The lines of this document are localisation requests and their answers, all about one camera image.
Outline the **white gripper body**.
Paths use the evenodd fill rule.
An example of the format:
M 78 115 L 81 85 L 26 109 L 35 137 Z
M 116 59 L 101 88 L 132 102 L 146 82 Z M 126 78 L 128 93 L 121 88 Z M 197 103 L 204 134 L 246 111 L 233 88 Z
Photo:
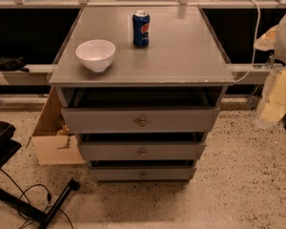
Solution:
M 285 115 L 286 67 L 267 76 L 256 110 L 255 125 L 260 129 L 269 129 L 277 125 Z

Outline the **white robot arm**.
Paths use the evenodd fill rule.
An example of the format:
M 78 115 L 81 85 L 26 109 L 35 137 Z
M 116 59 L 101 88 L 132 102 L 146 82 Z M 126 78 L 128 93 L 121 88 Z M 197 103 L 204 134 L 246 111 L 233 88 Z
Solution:
M 267 30 L 255 43 L 260 51 L 274 51 L 274 57 L 286 64 L 286 13 L 279 23 Z M 286 115 L 286 66 L 278 73 L 270 73 L 265 81 L 255 125 L 261 129 L 275 126 Z

